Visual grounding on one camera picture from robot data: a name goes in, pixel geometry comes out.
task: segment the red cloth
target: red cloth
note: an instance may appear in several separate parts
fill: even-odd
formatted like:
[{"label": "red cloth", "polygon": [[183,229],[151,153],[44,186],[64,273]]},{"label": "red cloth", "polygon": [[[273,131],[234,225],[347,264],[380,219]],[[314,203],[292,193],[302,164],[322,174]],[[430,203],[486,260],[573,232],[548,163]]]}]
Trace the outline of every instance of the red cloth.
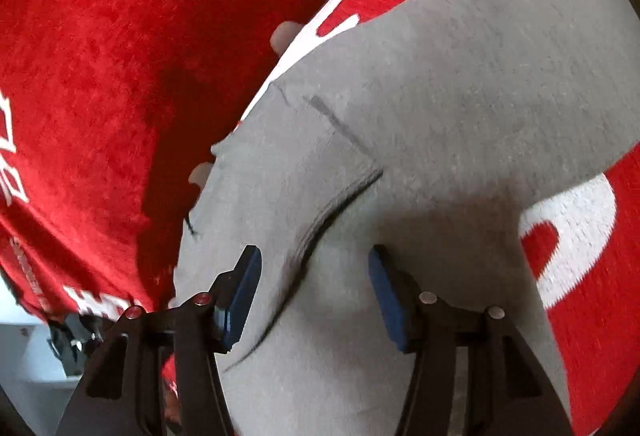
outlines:
[{"label": "red cloth", "polygon": [[[63,286],[114,314],[134,298],[164,304],[197,194],[191,170],[273,67],[274,29],[308,21],[323,1],[1,1],[0,90],[12,113],[5,105],[0,153],[6,184],[20,194],[12,167],[29,202],[14,196],[0,215],[0,260],[27,307],[76,308]],[[400,2],[344,0],[319,30]],[[612,230],[549,307],[578,436],[602,423],[640,362],[639,148],[598,181],[614,194]],[[524,237],[537,276],[559,241],[552,221]]]},{"label": "red cloth", "polygon": [[276,27],[324,1],[0,1],[0,257],[27,309],[166,304],[191,171],[276,63]]}]

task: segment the white floor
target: white floor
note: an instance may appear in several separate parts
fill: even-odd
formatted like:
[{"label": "white floor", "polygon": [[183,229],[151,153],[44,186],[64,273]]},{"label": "white floor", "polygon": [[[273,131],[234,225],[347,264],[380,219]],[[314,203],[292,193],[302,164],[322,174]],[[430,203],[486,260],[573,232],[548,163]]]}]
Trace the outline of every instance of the white floor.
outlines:
[{"label": "white floor", "polygon": [[54,436],[78,379],[67,379],[47,339],[0,279],[0,384],[36,436]]}]

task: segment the gray cloth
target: gray cloth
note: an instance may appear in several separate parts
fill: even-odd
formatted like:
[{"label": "gray cloth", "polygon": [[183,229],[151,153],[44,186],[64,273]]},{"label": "gray cloth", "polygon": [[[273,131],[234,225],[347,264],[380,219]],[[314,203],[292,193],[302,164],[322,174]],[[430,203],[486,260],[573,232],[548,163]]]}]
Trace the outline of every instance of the gray cloth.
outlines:
[{"label": "gray cloth", "polygon": [[413,358],[369,283],[379,242],[449,303],[507,309],[567,405],[518,217],[640,139],[639,80],[627,0],[407,0],[276,80],[214,146],[175,271],[183,301],[262,249],[218,358],[242,436],[394,432]]}]

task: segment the blue gripper pad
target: blue gripper pad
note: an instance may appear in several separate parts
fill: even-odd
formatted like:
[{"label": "blue gripper pad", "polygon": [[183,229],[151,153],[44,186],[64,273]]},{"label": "blue gripper pad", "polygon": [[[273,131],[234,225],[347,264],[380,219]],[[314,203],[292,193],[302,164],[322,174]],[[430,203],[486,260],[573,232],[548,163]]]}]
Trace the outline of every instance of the blue gripper pad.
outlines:
[{"label": "blue gripper pad", "polygon": [[240,340],[261,274],[262,254],[257,246],[246,246],[236,267],[226,272],[226,282],[216,301],[214,319],[222,330],[222,345],[227,351]]},{"label": "blue gripper pad", "polygon": [[388,260],[385,247],[377,244],[369,252],[369,278],[376,293],[386,332],[399,351],[409,351],[410,336],[406,327],[414,314],[414,306],[399,294],[397,270]]}]

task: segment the metal screw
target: metal screw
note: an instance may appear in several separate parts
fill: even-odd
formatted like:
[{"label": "metal screw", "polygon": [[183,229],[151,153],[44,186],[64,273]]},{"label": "metal screw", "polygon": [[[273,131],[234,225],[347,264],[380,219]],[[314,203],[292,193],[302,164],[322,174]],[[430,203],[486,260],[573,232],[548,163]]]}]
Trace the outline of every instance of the metal screw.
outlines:
[{"label": "metal screw", "polygon": [[438,296],[430,291],[423,291],[418,295],[418,299],[422,304],[436,304],[438,302]]},{"label": "metal screw", "polygon": [[137,319],[138,317],[140,317],[140,315],[142,315],[142,313],[144,313],[145,310],[142,309],[142,307],[140,306],[132,306],[130,308],[127,308],[127,310],[124,312],[124,316],[127,319]]},{"label": "metal screw", "polygon": [[211,295],[209,295],[209,293],[206,291],[198,293],[193,298],[193,302],[195,302],[198,306],[206,306],[211,302]]},{"label": "metal screw", "polygon": [[504,315],[505,315],[504,310],[502,308],[500,308],[499,306],[491,306],[491,307],[489,307],[488,313],[489,313],[489,316],[492,319],[495,319],[497,321],[499,321],[500,319],[503,319]]}]

